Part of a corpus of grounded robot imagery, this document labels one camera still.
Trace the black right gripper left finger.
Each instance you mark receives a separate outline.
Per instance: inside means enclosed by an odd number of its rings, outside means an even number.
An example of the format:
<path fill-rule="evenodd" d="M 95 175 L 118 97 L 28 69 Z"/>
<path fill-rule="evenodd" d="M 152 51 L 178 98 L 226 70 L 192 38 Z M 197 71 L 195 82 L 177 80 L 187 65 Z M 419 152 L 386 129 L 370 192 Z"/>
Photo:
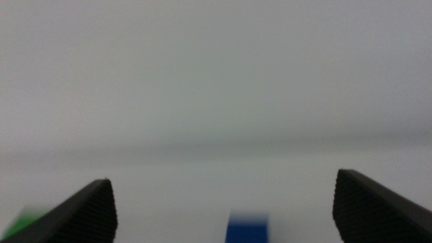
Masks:
<path fill-rule="evenodd" d="M 95 180 L 3 243 L 112 243 L 118 227 L 111 181 Z"/>

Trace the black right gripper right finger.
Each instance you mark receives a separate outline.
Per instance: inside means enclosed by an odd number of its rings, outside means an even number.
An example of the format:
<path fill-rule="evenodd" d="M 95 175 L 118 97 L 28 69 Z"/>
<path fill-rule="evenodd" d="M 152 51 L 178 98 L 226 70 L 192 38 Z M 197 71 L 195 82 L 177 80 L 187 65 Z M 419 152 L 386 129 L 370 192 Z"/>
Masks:
<path fill-rule="evenodd" d="M 344 243 L 431 243 L 431 211 L 353 170 L 337 172 L 333 220 Z"/>

